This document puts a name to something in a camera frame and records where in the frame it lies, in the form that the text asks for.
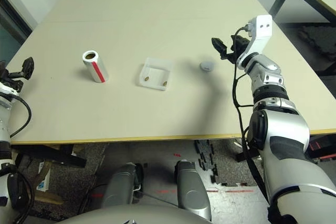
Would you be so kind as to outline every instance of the red tape line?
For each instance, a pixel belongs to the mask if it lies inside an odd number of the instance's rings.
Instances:
[[[101,81],[101,82],[105,82],[104,76],[103,76],[102,73],[100,72],[100,69],[99,69],[97,63],[95,63],[95,62],[93,61],[93,62],[92,62],[92,65],[93,65],[93,68],[94,68],[94,70],[96,71],[96,73],[97,73],[97,75],[98,75],[100,81]]]

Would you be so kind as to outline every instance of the red stripe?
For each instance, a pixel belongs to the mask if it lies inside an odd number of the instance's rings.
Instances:
[[[104,194],[91,194],[92,198],[102,198]]]
[[[323,157],[320,157],[320,159],[333,158],[333,157],[336,157],[336,154],[331,154],[331,155],[328,155],[328,156],[323,156]]]
[[[317,144],[317,147],[318,147],[318,148],[321,148],[319,142],[316,141],[316,144]]]
[[[98,68],[97,63],[95,63],[95,62],[93,61],[93,62],[92,62],[92,65],[93,65],[93,68],[95,69],[95,71],[96,71],[96,73],[97,73],[97,75],[98,75],[100,81],[101,81],[101,82],[105,82],[105,79],[104,79],[102,73],[100,72],[100,69]]]

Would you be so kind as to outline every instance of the black cable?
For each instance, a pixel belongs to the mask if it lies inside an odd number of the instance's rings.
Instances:
[[[145,195],[145,196],[147,196],[147,197],[150,197],[150,198],[153,198],[153,199],[156,199],[156,200],[159,200],[159,201],[168,203],[168,204],[173,205],[173,206],[175,206],[175,207],[178,207],[178,205],[176,205],[176,204],[174,204],[174,203],[171,203],[171,202],[166,201],[166,200],[164,200],[164,199],[157,198],[157,197],[155,197],[155,196],[153,196],[153,195],[150,195],[150,194],[148,194],[148,193],[144,193],[143,191],[137,191],[137,192],[138,192],[138,193],[141,193],[141,194],[143,194],[143,195]]]
[[[25,177],[25,175],[23,175],[20,171],[17,171],[18,175],[23,179],[23,181],[26,184],[26,187],[28,187],[29,192],[30,192],[30,199],[29,199],[29,203],[26,207],[26,209],[20,213],[15,220],[13,221],[13,224],[22,224],[25,219],[27,218],[30,210],[32,209],[33,205],[34,205],[34,201],[35,201],[35,189],[32,187],[30,181]]]
[[[244,157],[246,159],[248,168],[251,171],[252,177],[256,181],[260,191],[262,192],[263,196],[265,197],[265,199],[268,202],[266,187],[265,187],[264,181],[263,181],[263,179],[262,179],[262,177],[261,177],[261,175],[260,175],[260,173],[257,169],[256,164],[253,162],[253,160],[251,158],[251,155],[250,155],[250,153],[248,151],[248,148],[247,148],[247,142],[246,142],[246,139],[245,139],[245,134],[248,131],[248,127],[244,130],[243,120],[242,120],[242,117],[241,117],[241,112],[239,110],[239,108],[241,108],[241,107],[247,107],[247,106],[253,106],[253,105],[240,105],[237,101],[237,95],[236,95],[236,88],[237,88],[238,80],[240,78],[242,78],[243,76],[245,76],[245,74],[244,74],[237,79],[237,59],[238,59],[238,57],[237,57],[236,39],[237,39],[238,33],[242,30],[245,30],[245,28],[241,27],[240,29],[238,29],[236,31],[236,33],[234,35],[234,39],[233,39],[233,48],[234,48],[234,54],[235,54],[235,72],[234,72],[234,79],[233,79],[233,85],[232,85],[232,99],[233,99],[233,103],[236,107],[236,110],[238,112],[239,126],[240,126],[240,132],[241,132],[242,148],[243,148]]]
[[[17,95],[14,95],[14,94],[5,94],[3,92],[0,92],[0,97],[4,97],[4,98],[10,97],[10,98],[13,98],[13,99],[21,102],[26,107],[26,109],[28,111],[28,119],[27,119],[27,121],[25,122],[25,124],[21,128],[19,128],[16,132],[14,132],[14,133],[12,133],[10,135],[10,137],[13,137],[17,133],[19,133],[21,130],[23,130],[28,125],[28,123],[30,122],[30,119],[32,118],[31,117],[31,109],[30,109],[28,103],[25,100],[23,100],[21,97],[17,96]]]

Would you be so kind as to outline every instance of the floor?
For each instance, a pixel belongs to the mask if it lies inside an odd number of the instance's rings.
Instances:
[[[297,31],[297,28],[283,28],[283,32],[314,70],[322,70],[329,66],[331,62],[321,57],[309,44],[302,41],[298,37]],[[323,77],[321,79],[336,97],[336,77]],[[196,169],[208,190],[213,223],[269,223],[267,221],[267,202],[256,186],[226,187],[222,184],[213,184],[211,181],[212,172],[210,170],[203,171],[198,165],[198,158],[199,155],[195,150],[193,141],[111,143],[106,148],[101,166],[97,170],[96,185],[107,183],[115,169],[122,164],[138,162],[146,167],[144,169],[144,191],[156,198],[177,204],[174,166],[177,161],[188,159],[196,162]],[[336,183],[336,161],[323,162],[320,166]],[[236,182],[239,184],[242,181],[238,170],[241,170],[241,168],[235,162],[227,163],[226,172],[228,176],[230,175],[230,179],[233,181],[237,178]],[[88,209],[99,207],[103,193],[104,186],[99,186],[90,192]],[[140,199],[137,204],[171,206],[147,196]],[[31,218],[29,217],[25,224],[54,223]]]
[[[208,191],[211,202],[212,223],[269,223],[266,217],[267,202],[259,189],[256,186],[226,187],[213,184],[212,171],[203,171],[198,164],[199,154],[196,152],[194,141],[112,143],[107,147],[102,165],[98,169],[96,185],[107,183],[113,172],[123,164],[140,163],[145,165],[144,192],[177,204],[174,166],[182,159],[196,164],[196,170]],[[230,172],[234,173],[235,165],[231,165],[230,168]],[[92,194],[99,195],[103,192],[104,187],[100,187]],[[93,199],[91,209],[99,208],[100,199]],[[147,196],[140,199],[137,204],[171,206]]]

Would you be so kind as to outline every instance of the robotic hand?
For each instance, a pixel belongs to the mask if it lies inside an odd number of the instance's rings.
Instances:
[[[257,16],[240,30],[252,38],[249,42],[237,36],[239,31],[232,36],[233,54],[226,54],[219,39],[212,42],[222,59],[229,59],[252,80],[254,107],[247,142],[262,157],[268,219],[272,224],[334,223],[336,187],[306,158],[307,123],[288,98],[280,67],[262,54],[272,34],[272,17]]]

